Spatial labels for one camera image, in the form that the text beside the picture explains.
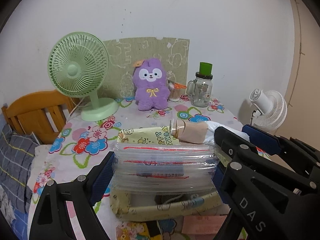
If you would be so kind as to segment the clear zip bags stack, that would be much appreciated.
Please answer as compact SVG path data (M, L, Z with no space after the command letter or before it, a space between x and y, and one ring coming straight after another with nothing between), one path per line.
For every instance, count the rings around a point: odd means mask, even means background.
M114 147L114 190L190 194L213 189L219 159L208 145L122 144Z

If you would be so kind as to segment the white clip fan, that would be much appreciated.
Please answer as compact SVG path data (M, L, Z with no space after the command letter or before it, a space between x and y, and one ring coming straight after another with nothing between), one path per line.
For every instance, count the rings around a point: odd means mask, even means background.
M276 90L255 89L249 96L250 102L257 108L252 125L265 132L277 130L287 116L287 103Z

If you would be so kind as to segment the pink paper card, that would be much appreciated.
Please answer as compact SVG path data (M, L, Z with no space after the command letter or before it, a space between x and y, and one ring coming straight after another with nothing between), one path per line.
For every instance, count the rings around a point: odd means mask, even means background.
M223 225L226 215L185 216L182 233L187 235L215 235Z

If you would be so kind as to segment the glass mug with green lid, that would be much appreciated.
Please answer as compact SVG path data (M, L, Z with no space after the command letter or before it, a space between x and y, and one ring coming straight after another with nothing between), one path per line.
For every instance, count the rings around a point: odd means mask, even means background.
M209 105L213 75L212 64L200 62L199 71L195 73L195 79L187 84L186 94L195 107L207 107Z

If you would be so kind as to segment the yellow cartoon fabric storage box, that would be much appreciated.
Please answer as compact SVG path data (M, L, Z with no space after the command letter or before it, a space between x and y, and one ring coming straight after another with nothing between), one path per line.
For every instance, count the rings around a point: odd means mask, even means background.
M213 183L217 153L206 124L121 130L114 147L112 212L144 222L220 206Z

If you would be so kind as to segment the grey plaid bedding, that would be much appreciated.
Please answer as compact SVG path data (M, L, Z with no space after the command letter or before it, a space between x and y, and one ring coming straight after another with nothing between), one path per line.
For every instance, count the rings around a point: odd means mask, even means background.
M29 135L20 135L10 125L1 131L1 186L14 208L28 213L32 190L27 186L38 144Z

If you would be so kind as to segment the toothpick jar with orange lid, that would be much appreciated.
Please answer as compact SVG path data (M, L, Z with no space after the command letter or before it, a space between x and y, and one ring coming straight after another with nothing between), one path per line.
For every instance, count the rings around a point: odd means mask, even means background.
M172 102L176 102L180 100L180 96L185 92L187 87L186 85L169 80L168 88L170 90L170 95L168 100Z

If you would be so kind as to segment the floral tablecloth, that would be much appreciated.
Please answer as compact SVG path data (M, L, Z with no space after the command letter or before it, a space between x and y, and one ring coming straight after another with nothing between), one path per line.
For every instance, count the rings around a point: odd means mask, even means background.
M152 136L140 135L140 143L169 142L168 126L171 119L185 119L200 122L212 120L233 129L241 130L243 124L224 105L212 98L207 108L191 105L186 95L178 102L170 102L165 109L139 111L132 98L117 99L119 109L111 117L97 122L85 122L79 113L74 112L65 124L51 147L43 152L45 161L33 181L33 195L29 209L28 225L31 225L37 202L46 182L69 182L101 163L105 155L112 150L122 129L161 127L162 130Z

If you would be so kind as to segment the yellow cartoon tissue pack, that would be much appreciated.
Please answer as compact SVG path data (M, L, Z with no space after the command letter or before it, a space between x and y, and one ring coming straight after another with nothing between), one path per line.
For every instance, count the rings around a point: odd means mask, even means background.
M162 232L157 221L118 222L116 239L121 240L162 240Z

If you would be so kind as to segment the wooden chair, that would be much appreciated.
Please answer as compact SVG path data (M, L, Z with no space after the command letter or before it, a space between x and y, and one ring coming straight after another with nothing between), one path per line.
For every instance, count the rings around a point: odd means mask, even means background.
M18 134L34 133L42 143L52 144L66 123L63 107L71 112L79 102L57 90L41 91L22 96L1 110Z

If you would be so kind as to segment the purple plush toy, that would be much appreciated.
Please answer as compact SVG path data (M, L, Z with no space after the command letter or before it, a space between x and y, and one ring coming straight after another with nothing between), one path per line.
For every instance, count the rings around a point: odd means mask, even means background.
M140 111L167 108L170 90L167 72L160 59L150 58L137 62L132 81L136 88L135 100Z

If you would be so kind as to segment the cartoon patterned cardboard sheet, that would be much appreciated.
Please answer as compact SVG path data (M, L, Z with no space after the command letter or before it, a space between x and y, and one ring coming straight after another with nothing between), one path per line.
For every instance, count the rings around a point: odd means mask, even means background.
M134 63L149 58L160 59L167 79L187 82L188 39L175 37L134 37L104 42L108 52L107 77L98 90L99 97L129 98L135 95L132 82Z

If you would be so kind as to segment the green desk fan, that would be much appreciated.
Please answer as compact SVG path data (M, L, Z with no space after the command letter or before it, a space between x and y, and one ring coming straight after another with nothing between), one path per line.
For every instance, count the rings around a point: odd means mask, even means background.
M100 98L98 89L107 77L109 57L104 43L86 32L73 32L61 38L48 58L48 76L53 86L70 98L89 97L81 110L84 121L106 119L119 108L112 98Z

